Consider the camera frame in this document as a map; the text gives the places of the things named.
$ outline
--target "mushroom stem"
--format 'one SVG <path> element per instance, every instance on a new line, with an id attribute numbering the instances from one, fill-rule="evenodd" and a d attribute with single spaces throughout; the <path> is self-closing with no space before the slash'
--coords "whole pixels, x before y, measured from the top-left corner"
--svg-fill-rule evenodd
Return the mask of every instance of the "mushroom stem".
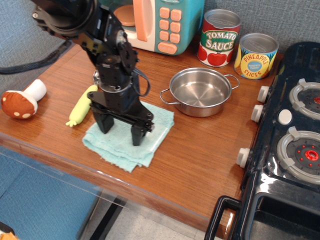
<path id="1" fill-rule="evenodd" d="M 23 92 L 31 95 L 38 102 L 46 95 L 47 88 L 40 79 L 36 79 Z"/>

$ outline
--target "stove burner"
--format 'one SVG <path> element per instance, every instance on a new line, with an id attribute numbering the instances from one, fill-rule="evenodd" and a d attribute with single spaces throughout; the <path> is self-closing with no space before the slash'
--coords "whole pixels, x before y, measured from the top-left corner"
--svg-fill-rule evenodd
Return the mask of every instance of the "stove burner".
<path id="1" fill-rule="evenodd" d="M 313 175 L 320 175 L 320 142 L 312 139 L 299 139 L 288 144 L 286 151 L 289 158 L 300 170 Z"/>
<path id="2" fill-rule="evenodd" d="M 300 79 L 291 90 L 289 99 L 294 110 L 320 120 L 320 83 Z"/>
<path id="3" fill-rule="evenodd" d="M 304 103 L 305 108 L 320 114 L 320 89 L 308 89 L 299 92 L 298 99 Z"/>
<path id="4" fill-rule="evenodd" d="M 281 167 L 298 179 L 320 185 L 320 134 L 290 127 L 277 144 Z"/>

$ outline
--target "gray fabric wall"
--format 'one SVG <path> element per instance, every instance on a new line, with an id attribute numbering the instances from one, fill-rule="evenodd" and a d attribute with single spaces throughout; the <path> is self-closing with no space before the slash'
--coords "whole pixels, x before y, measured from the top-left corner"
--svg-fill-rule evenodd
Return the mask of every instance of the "gray fabric wall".
<path id="1" fill-rule="evenodd" d="M 239 37 L 254 32 L 275 36 L 280 53 L 300 41 L 320 41 L 320 0 L 206 0 L 205 12 L 215 8 L 240 15 Z M 1 67 L 39 61 L 63 42 L 37 26 L 33 9 L 30 0 L 0 1 Z M 0 96 L 6 90 L 25 89 L 44 70 L 0 75 Z"/>
<path id="2" fill-rule="evenodd" d="M 279 41 L 279 51 L 301 41 L 320 42 L 320 0 L 206 0 L 204 12 L 227 9 L 242 19 L 239 39 L 264 33 Z"/>
<path id="3" fill-rule="evenodd" d="M 11 67 L 44 59 L 62 42 L 37 26 L 30 0 L 0 1 L 0 66 Z M 0 75 L 0 96 L 7 90 L 23 90 L 45 68 L 14 75 Z"/>

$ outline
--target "plush mushroom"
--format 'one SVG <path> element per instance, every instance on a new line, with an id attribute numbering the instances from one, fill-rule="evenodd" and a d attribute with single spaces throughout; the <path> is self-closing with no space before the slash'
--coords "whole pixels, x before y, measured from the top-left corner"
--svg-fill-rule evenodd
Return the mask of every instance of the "plush mushroom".
<path id="1" fill-rule="evenodd" d="M 45 84 L 40 79 L 36 79 L 24 91 L 6 91 L 1 97 L 1 108 L 12 118 L 28 119 L 36 114 L 37 102 L 46 93 Z"/>

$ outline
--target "tomato sauce can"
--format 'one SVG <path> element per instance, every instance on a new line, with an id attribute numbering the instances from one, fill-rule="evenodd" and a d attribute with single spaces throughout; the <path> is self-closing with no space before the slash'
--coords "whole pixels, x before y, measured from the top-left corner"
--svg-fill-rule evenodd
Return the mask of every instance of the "tomato sauce can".
<path id="1" fill-rule="evenodd" d="M 263 79 L 269 75 L 279 48 L 278 41 L 264 33 L 248 33 L 239 42 L 234 70 L 247 79 Z"/>
<path id="2" fill-rule="evenodd" d="M 203 18 L 198 58 L 206 65 L 223 67 L 231 61 L 241 18 L 226 9 L 209 10 Z"/>

